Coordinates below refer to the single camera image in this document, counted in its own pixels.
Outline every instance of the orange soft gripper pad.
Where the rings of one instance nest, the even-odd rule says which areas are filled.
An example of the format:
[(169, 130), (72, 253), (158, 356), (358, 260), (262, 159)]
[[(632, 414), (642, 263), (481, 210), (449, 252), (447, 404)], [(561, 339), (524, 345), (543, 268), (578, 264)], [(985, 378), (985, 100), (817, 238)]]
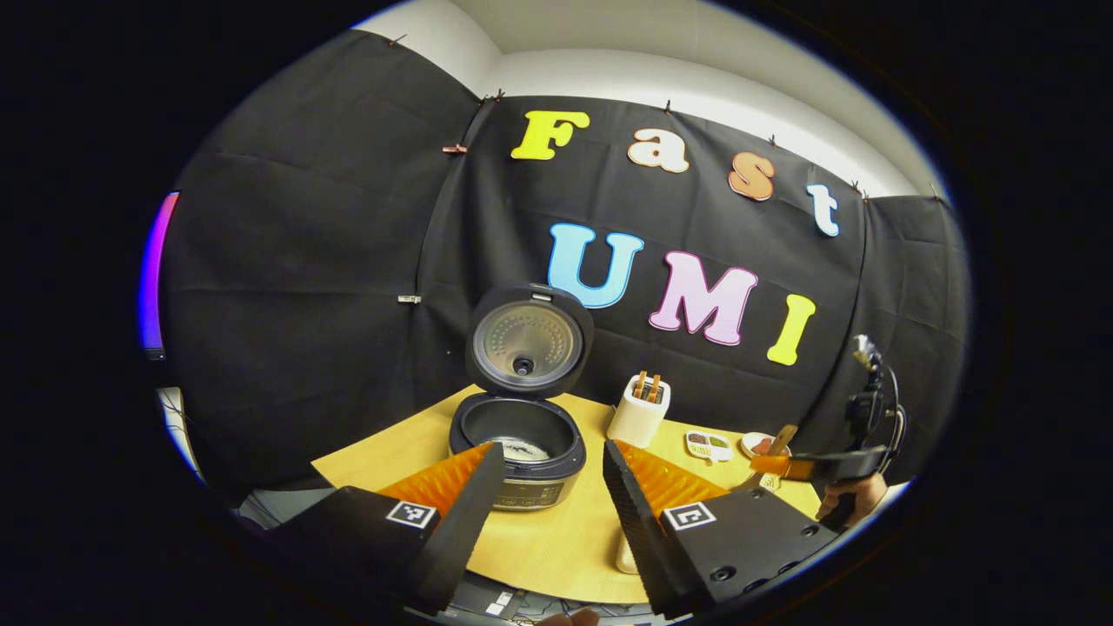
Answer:
[(641, 448), (626, 441), (614, 440), (630, 466), (641, 492), (649, 501), (649, 508), (654, 518), (661, 517), (661, 511), (672, 507), (682, 507), (692, 502), (701, 502), (710, 498), (726, 496), (730, 491), (700, 478), (695, 473), (674, 466), (660, 457), (656, 457)]
[(436, 507), (441, 519), (449, 515), (449, 509), (456, 503), (456, 498), (467, 485), (467, 479), (486, 456), (492, 443), (489, 441), (475, 448), (469, 448), (459, 454), (411, 475), (407, 478), (378, 491), (381, 496), (396, 498), (415, 505)]

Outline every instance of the blue letter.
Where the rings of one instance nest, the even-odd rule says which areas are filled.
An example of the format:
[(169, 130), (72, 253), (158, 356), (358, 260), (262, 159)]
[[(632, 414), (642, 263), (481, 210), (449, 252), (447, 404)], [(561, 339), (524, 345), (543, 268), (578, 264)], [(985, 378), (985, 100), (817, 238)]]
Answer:
[(808, 185), (808, 195), (812, 197), (816, 213), (816, 226), (828, 237), (838, 234), (838, 224), (831, 222), (831, 212), (838, 209), (838, 203), (831, 197), (826, 185)]
[(626, 233), (607, 235), (611, 250), (611, 267), (601, 287), (589, 287), (580, 282), (583, 251), (594, 241), (595, 232), (575, 224), (555, 224), (549, 232), (553, 236), (553, 255), (549, 261), (549, 286), (564, 290), (580, 300), (588, 309), (603, 309), (622, 299), (630, 282), (633, 255), (646, 247), (644, 242)]

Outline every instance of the open rice cooker lid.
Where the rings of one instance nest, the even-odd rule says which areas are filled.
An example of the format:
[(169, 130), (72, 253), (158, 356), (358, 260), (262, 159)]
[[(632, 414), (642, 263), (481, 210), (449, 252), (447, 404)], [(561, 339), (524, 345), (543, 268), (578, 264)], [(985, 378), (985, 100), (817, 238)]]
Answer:
[(494, 287), (472, 313), (467, 374), (496, 395), (560, 395), (583, 371), (594, 330), (591, 314), (567, 291), (535, 283)]

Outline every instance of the white wall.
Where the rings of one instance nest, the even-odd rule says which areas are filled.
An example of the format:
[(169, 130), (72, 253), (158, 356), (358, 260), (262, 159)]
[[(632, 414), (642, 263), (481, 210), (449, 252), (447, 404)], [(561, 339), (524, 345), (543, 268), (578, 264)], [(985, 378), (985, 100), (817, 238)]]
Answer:
[[(736, 28), (759, 28), (745, 27), (747, 23), (751, 22), (738, 19)], [(887, 111), (838, 72), (828, 68), (826, 74), (819, 74), (826, 66), (809, 60), (802, 52), (797, 52), (792, 62), (806, 68), (807, 72), (801, 69), (797, 76), (811, 77), (808, 80), (820, 95), (826, 89), (833, 100), (838, 99), (835, 96), (841, 98), (829, 110), (845, 119), (857, 120), (858, 125), (865, 119), (873, 119), (874, 126), (884, 123), (889, 140), (868, 143), (799, 99), (760, 81), (707, 65), (612, 49), (546, 49), (504, 55), (474, 19), (449, 0), (412, 0), (354, 28), (391, 38), (406, 33), (403, 45), (444, 68), (479, 96), (494, 95), (501, 88), (509, 96), (582, 96), (662, 108), (667, 100), (672, 100), (673, 110), (759, 137), (776, 136), (779, 146), (830, 170), (848, 184), (857, 180), (870, 196), (929, 194), (928, 183), (934, 184), (940, 195), (946, 194), (932, 164), (910, 138), (903, 135)], [(508, 30), (505, 25), (500, 27), (500, 33), (503, 30)], [(767, 46), (770, 37), (768, 30), (738, 35), (740, 40), (752, 40), (760, 35), (766, 38)], [(721, 39), (726, 35), (719, 32), (716, 37)], [(575, 41), (575, 36), (570, 33), (569, 40)], [(555, 40), (546, 45), (555, 46)], [(623, 46), (632, 43), (624, 41)], [(781, 46), (792, 45), (782, 41)], [(523, 46), (515, 41), (513, 47)], [(698, 48), (693, 47), (693, 55), (707, 55)], [(762, 71), (768, 72), (769, 65), (761, 63)], [(797, 89), (806, 87), (807, 81), (796, 86)], [(846, 110), (847, 94), (856, 98), (853, 104), (856, 110)], [(886, 149), (889, 156), (875, 146)]]

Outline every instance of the wooden table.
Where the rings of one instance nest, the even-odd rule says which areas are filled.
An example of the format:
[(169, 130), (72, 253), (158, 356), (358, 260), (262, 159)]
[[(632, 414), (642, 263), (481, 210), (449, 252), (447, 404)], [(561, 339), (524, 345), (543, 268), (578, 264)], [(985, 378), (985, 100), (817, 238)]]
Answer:
[[(386, 430), (322, 457), (313, 466), (334, 487), (377, 491), (449, 456), (449, 427), (456, 405), (482, 390), (475, 385)], [(560, 505), (538, 511), (492, 510), (467, 569), (513, 587), (584, 603), (638, 604), (649, 599), (637, 575), (614, 563), (621, 528), (603, 482), (602, 451), (614, 409), (571, 394), (552, 399), (575, 420), (588, 459)], [(721, 434), (733, 444), (730, 461), (709, 467), (684, 448), (691, 429)], [(752, 473), (738, 449), (740, 433), (671, 420), (661, 423), (650, 452), (723, 488)], [(776, 495), (815, 519), (819, 498), (808, 482), (782, 480)]]

